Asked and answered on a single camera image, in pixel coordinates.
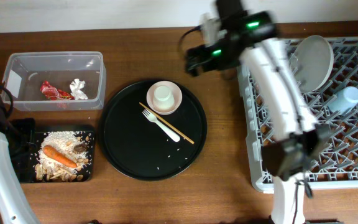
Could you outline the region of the grey round plate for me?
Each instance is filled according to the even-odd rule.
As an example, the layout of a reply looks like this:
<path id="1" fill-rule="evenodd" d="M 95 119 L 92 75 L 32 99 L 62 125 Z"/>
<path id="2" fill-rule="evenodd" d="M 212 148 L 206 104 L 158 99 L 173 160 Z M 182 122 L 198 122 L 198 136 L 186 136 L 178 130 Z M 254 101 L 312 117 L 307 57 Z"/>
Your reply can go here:
<path id="1" fill-rule="evenodd" d="M 324 37 L 312 35 L 298 44 L 289 62 L 300 91 L 308 93 L 321 88 L 328 80 L 334 52 Z"/>

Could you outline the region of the pink saucer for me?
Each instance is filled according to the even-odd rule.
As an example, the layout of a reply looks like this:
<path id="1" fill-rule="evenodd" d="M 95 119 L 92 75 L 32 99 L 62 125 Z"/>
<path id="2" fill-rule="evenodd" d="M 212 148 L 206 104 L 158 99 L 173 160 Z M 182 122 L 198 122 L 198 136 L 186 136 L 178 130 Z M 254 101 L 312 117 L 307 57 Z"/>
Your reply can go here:
<path id="1" fill-rule="evenodd" d="M 154 104 L 153 104 L 154 91 L 158 86 L 167 86 L 171 89 L 173 96 L 174 96 L 174 100 L 175 100 L 175 104 L 171 108 L 171 110 L 160 111 L 154 107 Z M 154 83 L 148 89 L 147 96 L 146 96 L 148 106 L 152 110 L 154 110 L 156 113 L 161 114 L 161 115 L 169 115 L 169 114 L 172 114 L 173 112 L 175 112 L 181 105 L 182 98 L 183 98 L 183 96 L 182 96 L 182 92 L 181 92 L 179 86 L 173 82 L 170 82 L 170 81 L 160 81 L 160 82 Z"/>

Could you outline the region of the white upturned cup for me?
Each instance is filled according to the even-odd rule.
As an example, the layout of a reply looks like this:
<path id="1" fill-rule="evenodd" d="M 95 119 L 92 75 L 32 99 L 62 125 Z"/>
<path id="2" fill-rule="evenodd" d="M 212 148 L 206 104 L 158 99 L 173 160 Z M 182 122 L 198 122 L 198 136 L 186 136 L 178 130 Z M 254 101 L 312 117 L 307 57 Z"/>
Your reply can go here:
<path id="1" fill-rule="evenodd" d="M 171 110 L 175 104 L 171 89 L 167 86 L 158 86 L 154 91 L 153 104 L 160 111 Z"/>

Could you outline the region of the wooden chopstick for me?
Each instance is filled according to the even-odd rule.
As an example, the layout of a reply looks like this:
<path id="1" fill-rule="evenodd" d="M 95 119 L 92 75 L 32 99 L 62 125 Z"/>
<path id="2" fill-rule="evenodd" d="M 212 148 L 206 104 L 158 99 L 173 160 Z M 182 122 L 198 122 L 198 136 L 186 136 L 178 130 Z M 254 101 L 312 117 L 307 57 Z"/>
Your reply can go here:
<path id="1" fill-rule="evenodd" d="M 185 134 L 183 134 L 181 131 L 179 131 L 176 127 L 172 126 L 168 121 L 165 121 L 161 116 L 159 116 L 157 113 L 153 112 L 150 108 L 148 108 L 147 106 L 145 106 L 143 103 L 139 102 L 139 104 L 144 108 L 147 109 L 148 111 L 150 111 L 152 114 L 154 114 L 157 119 L 163 123 L 166 127 L 170 128 L 172 131 L 174 131 L 175 133 L 177 133 L 179 136 L 181 136 L 183 139 L 186 139 L 188 142 L 190 142 L 191 144 L 194 144 L 195 142 L 190 139 L 188 136 L 186 136 Z"/>

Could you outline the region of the white plastic fork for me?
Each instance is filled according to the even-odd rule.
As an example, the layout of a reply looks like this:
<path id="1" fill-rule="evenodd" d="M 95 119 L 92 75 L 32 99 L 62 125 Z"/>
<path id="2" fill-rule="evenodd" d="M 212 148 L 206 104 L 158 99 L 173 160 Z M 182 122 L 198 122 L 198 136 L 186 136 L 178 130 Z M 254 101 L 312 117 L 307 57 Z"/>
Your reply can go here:
<path id="1" fill-rule="evenodd" d="M 152 114 L 147 109 L 143 110 L 142 114 L 151 122 L 155 123 L 168 137 L 170 137 L 174 142 L 179 142 L 180 137 L 177 133 L 172 131 L 170 128 L 166 127 L 163 123 L 161 123 L 157 117 Z"/>

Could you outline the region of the light blue upturned cup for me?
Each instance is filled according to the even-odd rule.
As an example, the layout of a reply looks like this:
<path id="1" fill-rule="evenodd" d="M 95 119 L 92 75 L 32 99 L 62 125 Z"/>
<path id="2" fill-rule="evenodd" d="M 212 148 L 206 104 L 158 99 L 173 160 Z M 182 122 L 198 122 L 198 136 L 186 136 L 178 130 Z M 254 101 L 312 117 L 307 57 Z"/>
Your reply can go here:
<path id="1" fill-rule="evenodd" d="M 338 111 L 340 115 L 348 113 L 358 104 L 358 88 L 348 86 L 335 94 L 336 99 L 328 104 L 332 112 Z"/>

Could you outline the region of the white tissue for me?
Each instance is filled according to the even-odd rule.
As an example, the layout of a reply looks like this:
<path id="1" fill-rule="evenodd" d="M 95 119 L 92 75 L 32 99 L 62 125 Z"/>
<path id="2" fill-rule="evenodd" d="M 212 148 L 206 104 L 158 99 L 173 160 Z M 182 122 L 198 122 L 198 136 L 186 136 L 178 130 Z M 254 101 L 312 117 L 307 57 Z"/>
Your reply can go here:
<path id="1" fill-rule="evenodd" d="M 75 100 L 87 100 L 88 96 L 82 91 L 85 87 L 85 81 L 80 81 L 78 78 L 70 83 L 71 95 Z"/>

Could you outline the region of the red snack wrapper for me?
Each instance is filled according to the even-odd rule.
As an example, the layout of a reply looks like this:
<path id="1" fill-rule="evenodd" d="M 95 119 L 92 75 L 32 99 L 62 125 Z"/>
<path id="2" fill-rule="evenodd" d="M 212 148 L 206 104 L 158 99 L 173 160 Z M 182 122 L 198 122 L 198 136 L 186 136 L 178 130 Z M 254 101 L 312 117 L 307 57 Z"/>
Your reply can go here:
<path id="1" fill-rule="evenodd" d="M 74 100 L 75 98 L 58 88 L 55 88 L 48 81 L 44 81 L 40 87 L 40 91 L 44 96 L 46 96 L 50 100 Z"/>

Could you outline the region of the dark brown food lump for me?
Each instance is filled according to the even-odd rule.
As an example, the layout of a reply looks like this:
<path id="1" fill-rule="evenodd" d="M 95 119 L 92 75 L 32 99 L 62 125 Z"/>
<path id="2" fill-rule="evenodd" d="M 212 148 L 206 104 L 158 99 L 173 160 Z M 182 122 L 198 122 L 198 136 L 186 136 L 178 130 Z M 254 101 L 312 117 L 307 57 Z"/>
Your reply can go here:
<path id="1" fill-rule="evenodd" d="M 88 150 L 88 146 L 86 144 L 78 144 L 75 145 L 73 148 L 73 152 L 77 154 L 81 154 L 83 152 L 86 152 Z"/>

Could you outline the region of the orange carrot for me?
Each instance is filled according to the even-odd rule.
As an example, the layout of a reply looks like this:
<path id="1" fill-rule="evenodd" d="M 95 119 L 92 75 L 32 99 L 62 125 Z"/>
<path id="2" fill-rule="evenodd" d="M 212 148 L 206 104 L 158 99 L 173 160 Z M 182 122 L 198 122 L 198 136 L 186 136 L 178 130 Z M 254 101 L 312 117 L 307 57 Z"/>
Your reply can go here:
<path id="1" fill-rule="evenodd" d="M 77 167 L 77 164 L 72 161 L 71 159 L 67 158 L 65 155 L 63 155 L 62 153 L 60 153 L 59 151 L 57 151 L 53 146 L 50 146 L 50 145 L 46 145 L 43 147 L 42 151 L 44 152 L 44 154 L 63 164 L 64 166 L 67 166 L 67 167 L 70 167 L 70 168 L 76 168 Z"/>

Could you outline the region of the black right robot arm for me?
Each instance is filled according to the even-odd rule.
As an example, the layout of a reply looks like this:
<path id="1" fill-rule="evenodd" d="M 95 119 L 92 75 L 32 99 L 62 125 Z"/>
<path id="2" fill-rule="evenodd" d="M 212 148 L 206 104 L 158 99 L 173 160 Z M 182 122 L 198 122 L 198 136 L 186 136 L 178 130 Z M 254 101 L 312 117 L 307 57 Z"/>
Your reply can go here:
<path id="1" fill-rule="evenodd" d="M 250 13 L 240 0 L 216 1 L 215 7 L 218 17 L 197 27 L 203 44 L 183 53 L 185 70 L 196 77 L 238 65 L 249 69 L 275 135 L 273 144 L 261 148 L 264 166 L 273 177 L 269 222 L 304 223 L 303 201 L 313 196 L 306 173 L 324 150 L 331 130 L 318 123 L 305 103 L 271 15 Z"/>

